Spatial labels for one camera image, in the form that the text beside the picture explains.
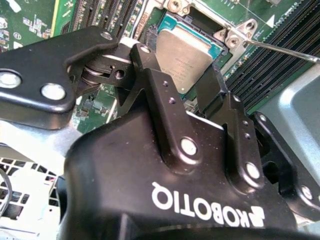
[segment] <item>green circuit board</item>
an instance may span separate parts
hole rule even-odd
[[[137,21],[139,13],[143,8],[144,1],[147,0],[15,0],[21,10],[15,12],[6,0],[0,1],[0,50],[2,52],[32,44],[49,37],[65,34],[83,27],[82,20],[87,20],[91,25],[109,23],[106,27],[109,32],[116,31],[123,33],[123,36],[130,36],[133,26]],[[296,7],[303,0],[281,0],[278,5],[273,5],[266,0],[203,0],[202,2],[208,8],[231,22],[234,25],[241,24],[251,18],[257,20],[258,28],[253,39],[264,41],[268,36],[281,24],[286,23],[286,18],[295,11]],[[90,8],[86,13],[87,4],[95,4],[96,10]],[[104,8],[108,6],[112,14],[103,22]],[[158,25],[165,9],[155,8],[146,23]],[[127,24],[119,26],[121,16],[126,16]],[[7,26],[1,28],[1,23],[5,20]],[[250,55],[255,51],[255,46],[249,46],[246,52],[239,59],[244,62],[250,59]],[[219,59],[219,65],[223,66],[230,58],[230,54]],[[239,66],[239,61],[225,73],[225,79],[235,72]],[[83,133],[103,125],[108,120],[109,114],[115,102],[115,92],[111,86],[104,85],[96,94],[95,101],[102,103],[103,112],[92,107],[88,112],[82,111],[82,105],[88,98],[87,95],[82,97],[82,102],[75,109],[73,116],[74,125]],[[195,91],[190,91],[186,100],[192,101],[196,97]],[[117,116],[117,109],[112,110],[113,120]]]
[[[51,36],[55,0],[0,1],[0,52],[21,48]]]

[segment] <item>screw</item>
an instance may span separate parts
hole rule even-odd
[[[103,31],[100,33],[101,37],[103,37],[104,39],[107,39],[107,40],[112,40],[112,36],[110,35],[110,33],[108,33],[107,31]]]
[[[168,10],[172,13],[178,13],[181,9],[181,0],[171,0],[168,3]]]
[[[41,94],[47,99],[61,100],[66,96],[66,91],[59,84],[47,83],[41,88]]]
[[[307,199],[309,199],[309,200],[312,199],[311,191],[310,191],[310,189],[309,189],[307,186],[302,186],[302,187],[301,187],[301,190],[302,190],[303,195],[304,195]]]
[[[0,87],[5,89],[13,89],[21,84],[21,78],[10,71],[0,72]]]
[[[246,170],[247,170],[248,174],[250,175],[250,177],[252,177],[253,179],[260,178],[260,172],[259,172],[258,168],[252,162],[247,162],[245,164],[245,167],[246,167]]]
[[[264,115],[262,115],[262,114],[260,114],[260,119],[261,119],[262,121],[264,121],[264,122],[267,121],[266,117],[265,117]]]
[[[182,150],[188,154],[188,155],[195,155],[197,153],[197,146],[196,144],[194,143],[194,141],[192,141],[191,139],[189,138],[182,138],[181,139],[181,148]]]
[[[147,46],[140,46],[140,49],[147,54],[151,53],[150,49]]]
[[[236,47],[238,47],[239,45],[239,38],[236,35],[232,35],[227,41],[226,41],[226,45],[230,48],[230,49],[234,49]]]
[[[233,95],[233,98],[236,102],[241,102],[241,100],[236,95]]]

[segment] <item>electronic component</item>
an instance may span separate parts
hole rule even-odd
[[[158,27],[156,55],[161,70],[186,94],[223,51],[223,44],[166,14]]]
[[[8,22],[5,18],[0,17],[0,29],[6,29],[8,27]]]

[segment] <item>bolt head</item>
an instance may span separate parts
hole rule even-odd
[[[303,193],[303,195],[307,198],[307,199],[309,199],[309,200],[312,200],[312,193],[311,193],[311,191],[310,191],[310,189],[307,187],[307,186],[302,186],[301,187],[301,190],[302,190],[302,193]]]
[[[147,46],[142,45],[140,46],[140,49],[147,54],[151,53],[150,49]]]
[[[13,89],[21,84],[21,78],[10,71],[0,72],[0,88]]]
[[[191,139],[184,137],[184,138],[181,139],[181,143],[180,144],[181,144],[182,150],[186,154],[192,156],[192,155],[195,155],[197,153],[197,146],[194,143],[194,141],[192,141]]]
[[[107,31],[101,32],[100,35],[101,35],[101,37],[103,37],[104,39],[107,39],[109,41],[111,41],[113,39],[111,34]]]
[[[260,114],[260,119],[261,119],[262,121],[264,121],[264,122],[267,121],[267,118],[266,118],[264,115],[262,115],[262,114]]]
[[[66,91],[59,84],[47,83],[41,88],[41,94],[47,99],[61,100],[66,96]]]
[[[260,172],[259,172],[258,168],[252,162],[247,162],[245,164],[245,167],[246,167],[246,171],[248,172],[248,174],[250,175],[251,178],[253,178],[253,179],[260,178]]]
[[[238,98],[236,95],[233,95],[233,99],[238,103],[241,102],[240,98]]]

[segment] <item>silver screw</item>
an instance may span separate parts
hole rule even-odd
[[[240,40],[237,35],[231,35],[226,41],[226,45],[230,49],[237,48],[239,43],[240,43]]]
[[[10,71],[0,72],[0,87],[5,89],[13,89],[21,84],[21,78]]]
[[[103,31],[100,33],[101,37],[103,37],[104,39],[107,39],[107,40],[112,40],[112,36],[110,35],[110,33],[108,33],[107,31]]]
[[[302,190],[303,195],[307,199],[312,200],[312,193],[311,193],[310,189],[307,186],[302,186],[301,190]]]
[[[252,162],[247,162],[245,164],[245,167],[246,167],[246,170],[247,170],[248,174],[250,175],[250,177],[252,177],[253,179],[260,178],[260,172],[259,172],[258,168]]]
[[[233,98],[236,102],[241,102],[241,100],[236,95],[233,95]]]
[[[181,148],[182,150],[188,154],[188,155],[195,155],[197,153],[197,146],[196,144],[194,143],[194,141],[192,141],[191,139],[189,138],[182,138],[181,139]]]
[[[41,88],[41,94],[47,99],[61,100],[66,96],[66,91],[59,84],[47,83]]]
[[[140,48],[142,51],[144,51],[147,54],[151,53],[150,49],[147,46],[140,46]]]
[[[267,121],[266,117],[265,117],[264,115],[262,115],[262,114],[260,114],[260,119],[261,119],[262,121],[264,121],[264,122]]]

